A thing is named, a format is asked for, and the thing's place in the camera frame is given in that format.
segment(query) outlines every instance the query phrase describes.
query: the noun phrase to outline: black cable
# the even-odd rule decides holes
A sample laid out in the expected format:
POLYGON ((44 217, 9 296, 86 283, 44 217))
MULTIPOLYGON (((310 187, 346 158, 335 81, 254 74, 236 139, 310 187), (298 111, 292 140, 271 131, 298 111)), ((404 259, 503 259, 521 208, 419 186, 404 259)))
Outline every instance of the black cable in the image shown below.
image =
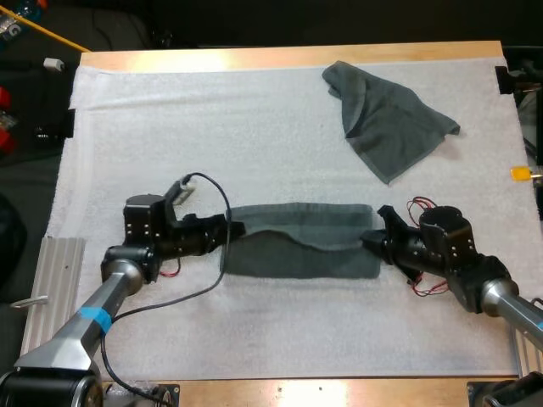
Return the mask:
POLYGON ((94 30, 96 30, 104 38, 104 40, 108 43, 109 50, 113 51, 113 42, 111 42, 111 38, 109 38, 109 36, 106 34, 106 32, 96 25, 96 15, 95 14, 96 14, 96 9, 93 8, 92 12, 91 12, 92 28, 94 30))
MULTIPOLYGON (((183 297, 172 299, 171 301, 166 301, 166 302, 160 303, 160 304, 147 305, 145 307, 135 308, 135 309, 132 309, 130 311, 124 312, 124 313, 122 313, 120 315, 117 315, 116 317, 114 317, 111 320, 112 325, 114 323, 116 323, 118 320, 122 319, 122 318, 126 318, 127 316, 134 315, 134 314, 137 314, 139 312, 149 311, 151 309, 158 309, 158 308, 168 307, 170 305, 179 304, 182 301, 187 301, 188 299, 198 297, 198 296, 200 296, 202 294, 208 293, 209 291, 211 291, 213 288, 217 287, 221 283, 222 277, 225 274, 225 270, 226 270, 226 266, 227 266, 228 254, 230 252, 230 234, 231 234, 231 229, 232 229, 232 211, 230 209, 230 202, 228 201, 227 195, 225 194, 222 187, 213 178, 211 178, 211 177, 209 177, 206 174, 203 174, 201 172, 193 172, 191 174, 188 174, 187 176, 184 176, 183 179, 182 179, 182 183, 183 184, 187 183, 193 176, 200 176, 200 177, 206 179, 207 181, 211 182, 219 190, 219 192, 222 195, 222 198, 224 199, 224 203, 227 206, 227 216, 226 216, 226 218, 227 218, 227 239, 226 239, 226 242, 225 242, 225 245, 224 245, 224 249, 222 250, 222 253, 221 253, 221 263, 219 265, 219 276, 217 277, 217 279, 215 280, 215 282, 213 284, 211 284, 207 288, 204 288, 203 290, 197 291, 196 293, 185 295, 183 297)), ((163 400, 160 400, 159 398, 156 398, 154 396, 151 396, 150 394, 145 393, 141 388, 133 387, 133 386, 129 385, 128 383, 123 382, 115 374, 115 372, 113 371, 113 368, 109 364, 109 359, 108 359, 108 355, 107 355, 106 348, 105 348, 105 335, 102 336, 102 340, 100 341, 100 352, 102 354, 102 360, 104 361, 105 370, 109 373, 111 378, 117 384, 119 384, 121 387, 128 390, 129 392, 134 393, 134 394, 136 394, 136 395, 138 395, 140 397, 143 397, 144 399, 154 401, 155 403, 158 403, 159 405, 171 406, 170 403, 165 402, 163 400)))
POLYGON ((132 27, 134 27, 134 30, 136 31, 136 34, 137 36, 139 37, 139 41, 142 43, 143 47, 145 49, 148 49, 149 46, 148 46, 148 42, 145 41, 145 38, 143 38, 143 34, 141 33, 141 31, 139 30, 139 27, 137 26, 137 22, 134 21, 134 17, 132 14, 130 13, 127 13, 126 14, 128 16, 128 19, 130 20, 131 24, 132 24, 132 27))

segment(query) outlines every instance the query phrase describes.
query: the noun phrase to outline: white terry cloth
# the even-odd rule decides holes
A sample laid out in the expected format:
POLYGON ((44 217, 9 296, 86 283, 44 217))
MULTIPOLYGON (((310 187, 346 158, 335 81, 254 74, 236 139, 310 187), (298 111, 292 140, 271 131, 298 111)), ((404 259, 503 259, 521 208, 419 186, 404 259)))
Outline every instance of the white terry cloth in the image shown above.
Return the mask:
MULTIPOLYGON (((527 297, 540 294, 534 194, 509 176, 526 156, 513 98, 498 92, 494 67, 504 63, 360 65, 410 87, 462 126, 389 186, 345 141, 341 102, 328 94, 323 67, 163 75, 81 67, 75 136, 65 143, 48 228, 52 236, 87 239, 77 304, 100 284, 106 248, 123 241, 125 200, 162 194, 191 171, 216 178, 232 206, 391 204, 404 219, 415 195, 456 206, 473 225, 477 249, 497 255, 527 297)), ((205 181, 181 208, 199 216, 223 211, 205 181)), ((219 256, 183 259, 180 276, 144 287, 122 310, 209 285, 219 256)), ((466 313, 450 293, 416 297, 387 265, 376 280, 226 276, 201 298, 119 321, 107 343, 125 379, 515 372, 504 321, 466 313)))

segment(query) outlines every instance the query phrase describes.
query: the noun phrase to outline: metal bracket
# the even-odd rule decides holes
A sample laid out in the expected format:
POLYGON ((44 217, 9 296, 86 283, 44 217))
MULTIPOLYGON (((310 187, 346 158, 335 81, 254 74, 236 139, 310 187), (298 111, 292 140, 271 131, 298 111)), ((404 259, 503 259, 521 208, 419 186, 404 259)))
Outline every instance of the metal bracket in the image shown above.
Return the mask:
POLYGON ((42 239, 32 295, 12 304, 19 309, 30 307, 21 354, 51 339, 73 314, 84 248, 81 238, 42 239))

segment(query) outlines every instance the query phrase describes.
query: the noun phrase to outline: gray towel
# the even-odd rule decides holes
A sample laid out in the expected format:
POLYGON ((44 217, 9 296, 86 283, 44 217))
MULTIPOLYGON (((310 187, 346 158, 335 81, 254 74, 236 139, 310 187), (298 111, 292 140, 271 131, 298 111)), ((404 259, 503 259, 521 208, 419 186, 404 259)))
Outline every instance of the gray towel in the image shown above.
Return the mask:
POLYGON ((246 235, 232 243, 228 274, 270 278, 375 278, 379 259, 361 246, 368 205, 285 203, 232 209, 246 235))
POLYGON ((338 61, 322 73, 342 101, 345 138, 373 173, 388 184, 460 126, 426 106, 402 85, 338 61))

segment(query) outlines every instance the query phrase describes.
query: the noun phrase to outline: wooden board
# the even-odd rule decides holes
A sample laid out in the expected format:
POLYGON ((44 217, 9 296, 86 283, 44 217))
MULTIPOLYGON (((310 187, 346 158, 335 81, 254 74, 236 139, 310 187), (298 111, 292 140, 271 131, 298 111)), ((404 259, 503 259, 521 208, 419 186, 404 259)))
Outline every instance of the wooden board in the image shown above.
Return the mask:
POLYGON ((209 72, 350 63, 501 57, 498 41, 423 42, 234 49, 84 53, 81 64, 126 72, 209 72))
MULTIPOLYGON (((81 65, 139 73, 209 72, 317 66, 339 59, 350 63, 378 63, 502 56, 501 44, 495 41, 427 42, 84 53, 81 65)), ((467 382, 511 378, 272 379, 177 383, 181 386, 183 407, 464 407, 467 406, 467 382)))

